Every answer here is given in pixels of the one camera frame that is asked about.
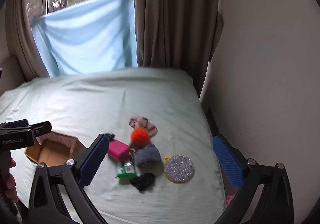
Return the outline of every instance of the white wall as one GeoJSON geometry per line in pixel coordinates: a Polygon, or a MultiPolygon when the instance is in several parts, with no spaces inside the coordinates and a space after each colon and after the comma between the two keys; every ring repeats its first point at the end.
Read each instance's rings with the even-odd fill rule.
{"type": "Polygon", "coordinates": [[[245,157],[283,162],[295,223],[320,196],[320,7],[315,0],[221,0],[224,29],[206,98],[245,157]]]}
{"type": "Polygon", "coordinates": [[[9,58],[7,38],[5,34],[5,3],[0,10],[0,66],[9,58]]]}

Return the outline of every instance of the orange pom-pom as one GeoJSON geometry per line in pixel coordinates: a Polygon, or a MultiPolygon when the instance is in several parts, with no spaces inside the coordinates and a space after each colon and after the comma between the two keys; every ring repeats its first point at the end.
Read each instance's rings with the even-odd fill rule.
{"type": "Polygon", "coordinates": [[[150,136],[147,130],[137,127],[131,132],[131,141],[138,146],[145,146],[150,142],[150,136]]]}

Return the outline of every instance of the bed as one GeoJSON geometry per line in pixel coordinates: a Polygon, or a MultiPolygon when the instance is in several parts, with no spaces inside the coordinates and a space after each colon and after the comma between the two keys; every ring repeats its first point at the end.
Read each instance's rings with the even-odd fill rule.
{"type": "MultiPolygon", "coordinates": [[[[212,135],[192,79],[175,69],[130,68],[101,74],[36,78],[0,97],[0,122],[28,119],[50,121],[52,130],[76,136],[86,146],[98,134],[112,132],[129,143],[131,116],[142,115],[158,128],[152,142],[161,157],[183,154],[194,164],[193,178],[170,182],[159,166],[152,189],[139,192],[115,178],[116,167],[104,158],[90,186],[84,188],[110,224],[214,223],[225,208],[220,167],[212,150],[212,135]]],[[[11,170],[19,199],[28,205],[36,164],[25,149],[12,151],[11,170]]],[[[62,196],[71,217],[80,222],[66,192],[62,196]]]]}

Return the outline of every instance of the logo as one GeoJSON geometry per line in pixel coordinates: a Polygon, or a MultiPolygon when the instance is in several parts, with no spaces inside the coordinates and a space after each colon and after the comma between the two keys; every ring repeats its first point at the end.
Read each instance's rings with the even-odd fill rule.
{"type": "Polygon", "coordinates": [[[23,138],[3,141],[4,145],[23,142],[23,138]]]}

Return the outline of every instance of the person's hand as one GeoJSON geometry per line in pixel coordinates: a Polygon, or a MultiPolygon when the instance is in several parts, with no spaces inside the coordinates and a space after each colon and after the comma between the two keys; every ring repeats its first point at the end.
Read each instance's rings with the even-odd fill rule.
{"type": "MultiPolygon", "coordinates": [[[[15,166],[16,166],[16,162],[13,160],[13,158],[11,158],[11,160],[10,160],[10,168],[15,167],[15,166]]],[[[5,191],[5,195],[9,199],[11,199],[11,201],[13,203],[17,203],[19,199],[18,199],[18,196],[17,196],[16,181],[14,180],[14,177],[12,176],[12,174],[10,174],[6,185],[7,185],[8,190],[5,191]]]]}

